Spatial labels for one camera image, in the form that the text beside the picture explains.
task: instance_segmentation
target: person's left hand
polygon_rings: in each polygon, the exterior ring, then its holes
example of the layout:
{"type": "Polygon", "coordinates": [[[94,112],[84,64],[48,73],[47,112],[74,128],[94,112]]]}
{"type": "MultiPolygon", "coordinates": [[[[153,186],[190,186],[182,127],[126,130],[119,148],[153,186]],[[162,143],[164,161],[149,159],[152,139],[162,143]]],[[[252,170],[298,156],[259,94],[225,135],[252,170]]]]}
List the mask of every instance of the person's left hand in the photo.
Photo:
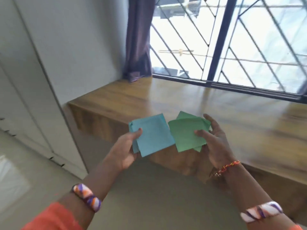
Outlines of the person's left hand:
{"type": "Polygon", "coordinates": [[[142,128],[136,132],[128,132],[118,138],[111,148],[108,157],[114,159],[121,170],[127,169],[135,161],[138,153],[133,153],[132,142],[143,133],[142,128]]]}

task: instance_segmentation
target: window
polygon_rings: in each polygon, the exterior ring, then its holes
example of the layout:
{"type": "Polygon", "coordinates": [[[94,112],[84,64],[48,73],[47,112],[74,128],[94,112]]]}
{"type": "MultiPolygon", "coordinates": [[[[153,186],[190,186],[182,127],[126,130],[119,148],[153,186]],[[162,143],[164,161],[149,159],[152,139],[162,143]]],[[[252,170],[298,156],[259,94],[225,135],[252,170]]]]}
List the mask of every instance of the window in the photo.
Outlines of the window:
{"type": "Polygon", "coordinates": [[[150,32],[154,73],[300,100],[307,90],[306,3],[157,0],[150,32]]]}

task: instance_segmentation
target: red thread bracelet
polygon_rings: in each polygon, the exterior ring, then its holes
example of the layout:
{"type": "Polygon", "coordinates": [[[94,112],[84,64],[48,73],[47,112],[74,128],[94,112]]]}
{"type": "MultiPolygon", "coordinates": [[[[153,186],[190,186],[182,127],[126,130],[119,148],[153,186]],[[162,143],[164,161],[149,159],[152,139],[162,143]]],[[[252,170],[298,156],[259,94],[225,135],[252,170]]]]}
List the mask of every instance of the red thread bracelet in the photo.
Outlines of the red thread bracelet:
{"type": "Polygon", "coordinates": [[[230,163],[229,165],[225,165],[223,166],[218,172],[216,172],[215,174],[213,174],[213,176],[217,176],[217,177],[220,177],[222,176],[222,173],[226,172],[227,171],[227,168],[230,167],[230,166],[235,166],[235,165],[238,165],[238,164],[241,164],[240,161],[234,161],[232,163],[230,163]]]}

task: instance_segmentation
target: wooden ledge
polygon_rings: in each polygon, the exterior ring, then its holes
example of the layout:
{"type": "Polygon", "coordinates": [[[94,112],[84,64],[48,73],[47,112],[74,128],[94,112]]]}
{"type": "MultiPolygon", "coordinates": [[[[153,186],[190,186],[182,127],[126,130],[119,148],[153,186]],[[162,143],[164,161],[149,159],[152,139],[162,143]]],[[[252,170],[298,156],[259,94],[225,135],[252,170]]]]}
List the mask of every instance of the wooden ledge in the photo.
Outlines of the wooden ledge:
{"type": "MultiPolygon", "coordinates": [[[[237,159],[286,213],[295,213],[307,200],[305,104],[142,78],[134,83],[115,81],[69,106],[81,131],[110,142],[128,132],[128,123],[137,118],[163,113],[170,121],[181,110],[196,116],[208,113],[226,132],[237,159]]],[[[150,159],[202,182],[212,169],[206,155],[193,149],[178,153],[175,146],[150,159]]]]}

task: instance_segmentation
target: orange shirt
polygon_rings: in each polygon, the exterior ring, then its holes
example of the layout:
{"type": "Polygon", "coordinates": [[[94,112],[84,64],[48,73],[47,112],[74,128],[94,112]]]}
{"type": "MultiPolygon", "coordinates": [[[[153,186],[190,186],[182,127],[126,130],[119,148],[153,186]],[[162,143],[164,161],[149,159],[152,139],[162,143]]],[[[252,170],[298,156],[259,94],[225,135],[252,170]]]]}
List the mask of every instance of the orange shirt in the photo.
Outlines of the orange shirt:
{"type": "MultiPolygon", "coordinates": [[[[22,230],[83,230],[72,213],[58,202],[51,204],[22,230]]],[[[302,230],[298,225],[290,230],[302,230]]]]}

